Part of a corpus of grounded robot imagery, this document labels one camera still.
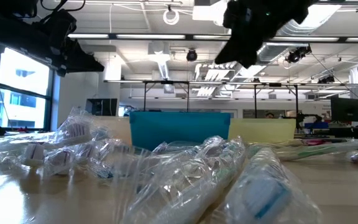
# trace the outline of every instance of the desk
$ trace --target desk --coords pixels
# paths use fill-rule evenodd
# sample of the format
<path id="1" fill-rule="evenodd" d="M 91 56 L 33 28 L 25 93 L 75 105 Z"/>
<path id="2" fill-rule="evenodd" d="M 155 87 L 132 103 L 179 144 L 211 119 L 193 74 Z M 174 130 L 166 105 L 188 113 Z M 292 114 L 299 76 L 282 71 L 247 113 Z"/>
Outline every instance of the desk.
<path id="1" fill-rule="evenodd" d="M 323 156 L 284 164 L 319 205 L 324 223 L 358 223 L 358 165 L 333 161 Z M 28 170 L 0 177 L 0 223 L 114 223 L 120 195 L 81 172 L 42 180 L 39 170 Z"/>

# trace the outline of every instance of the ceiling pipe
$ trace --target ceiling pipe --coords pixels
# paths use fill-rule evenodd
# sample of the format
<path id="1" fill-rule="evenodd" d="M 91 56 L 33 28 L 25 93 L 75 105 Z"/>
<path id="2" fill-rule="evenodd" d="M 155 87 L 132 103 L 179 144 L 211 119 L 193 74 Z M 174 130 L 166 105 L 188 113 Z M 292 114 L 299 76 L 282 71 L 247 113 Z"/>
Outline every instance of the ceiling pipe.
<path id="1" fill-rule="evenodd" d="M 147 30 L 148 30 L 148 32 L 151 32 L 152 28 L 151 28 L 151 25 L 150 25 L 150 22 L 149 22 L 149 18 L 147 17 L 147 13 L 146 13 L 146 10 L 145 10 L 143 2 L 140 3 L 140 8 L 142 8 L 144 21 L 146 22 Z"/>

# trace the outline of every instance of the glass window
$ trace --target glass window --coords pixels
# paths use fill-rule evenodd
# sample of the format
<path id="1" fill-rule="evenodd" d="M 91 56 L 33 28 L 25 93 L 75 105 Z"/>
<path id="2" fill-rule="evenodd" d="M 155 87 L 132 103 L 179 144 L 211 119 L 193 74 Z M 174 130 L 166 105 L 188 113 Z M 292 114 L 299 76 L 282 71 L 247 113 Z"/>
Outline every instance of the glass window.
<path id="1" fill-rule="evenodd" d="M 45 99 L 1 90 L 0 126 L 4 128 L 44 128 Z"/>
<path id="2" fill-rule="evenodd" d="M 28 96 L 22 93 L 11 93 L 11 104 L 12 105 L 21 105 L 21 106 L 29 106 L 32 108 L 36 107 L 37 97 Z"/>
<path id="3" fill-rule="evenodd" d="M 11 125 L 13 126 L 13 128 L 35 128 L 35 121 L 11 120 Z"/>
<path id="4" fill-rule="evenodd" d="M 1 54 L 0 83 L 47 94 L 49 68 L 9 48 Z"/>

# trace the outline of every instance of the window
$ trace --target window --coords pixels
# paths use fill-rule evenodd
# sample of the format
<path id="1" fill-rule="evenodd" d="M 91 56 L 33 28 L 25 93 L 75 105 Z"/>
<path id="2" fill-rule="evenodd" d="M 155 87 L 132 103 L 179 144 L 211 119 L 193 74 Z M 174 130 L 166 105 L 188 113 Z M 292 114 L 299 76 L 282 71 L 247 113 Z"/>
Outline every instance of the window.
<path id="1" fill-rule="evenodd" d="M 11 93 L 11 104 L 35 108 L 37 104 L 37 98 L 21 93 Z"/>
<path id="2" fill-rule="evenodd" d="M 49 68 L 14 50 L 1 54 L 0 83 L 46 95 Z"/>
<path id="3" fill-rule="evenodd" d="M 35 128 L 35 121 L 19 121 L 19 120 L 11 120 L 11 125 L 14 128 Z"/>
<path id="4" fill-rule="evenodd" d="M 0 126 L 49 129 L 52 72 L 14 50 L 0 52 Z"/>

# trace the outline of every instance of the camera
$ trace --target camera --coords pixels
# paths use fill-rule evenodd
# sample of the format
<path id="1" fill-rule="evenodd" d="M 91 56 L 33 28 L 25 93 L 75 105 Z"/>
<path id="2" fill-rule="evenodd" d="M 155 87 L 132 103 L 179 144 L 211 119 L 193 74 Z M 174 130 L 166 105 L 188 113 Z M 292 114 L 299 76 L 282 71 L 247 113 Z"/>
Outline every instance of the camera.
<path id="1" fill-rule="evenodd" d="M 195 60 L 197 60 L 196 50 L 195 49 L 190 49 L 187 52 L 186 59 L 187 59 L 188 62 L 194 62 Z"/>

